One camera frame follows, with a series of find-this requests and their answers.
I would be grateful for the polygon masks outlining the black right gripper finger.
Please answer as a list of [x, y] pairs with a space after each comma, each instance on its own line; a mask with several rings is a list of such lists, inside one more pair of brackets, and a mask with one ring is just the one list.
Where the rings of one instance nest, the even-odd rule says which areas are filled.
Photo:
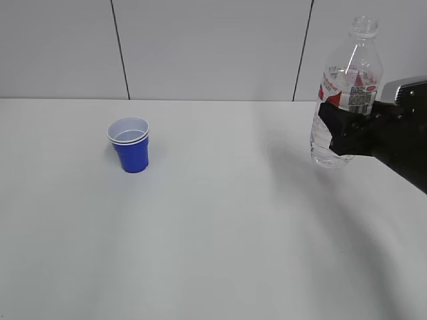
[[330, 102], [323, 102], [318, 115], [332, 137], [329, 149], [339, 156], [356, 155], [354, 143], [348, 138], [348, 134], [353, 132], [352, 125], [356, 123], [358, 114], [339, 109]]

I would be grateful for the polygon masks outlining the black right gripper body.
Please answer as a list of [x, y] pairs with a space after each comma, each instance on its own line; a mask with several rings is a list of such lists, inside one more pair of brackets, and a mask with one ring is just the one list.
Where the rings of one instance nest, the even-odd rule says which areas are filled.
[[359, 115], [348, 138], [356, 155], [426, 159], [426, 104], [415, 108], [375, 102]]

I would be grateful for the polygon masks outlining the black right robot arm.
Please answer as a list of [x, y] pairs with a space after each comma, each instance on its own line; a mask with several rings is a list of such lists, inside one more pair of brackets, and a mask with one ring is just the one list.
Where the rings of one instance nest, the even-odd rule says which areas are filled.
[[318, 115], [335, 154], [373, 157], [425, 193], [426, 115], [420, 111], [376, 101], [371, 114], [363, 115], [326, 101]]

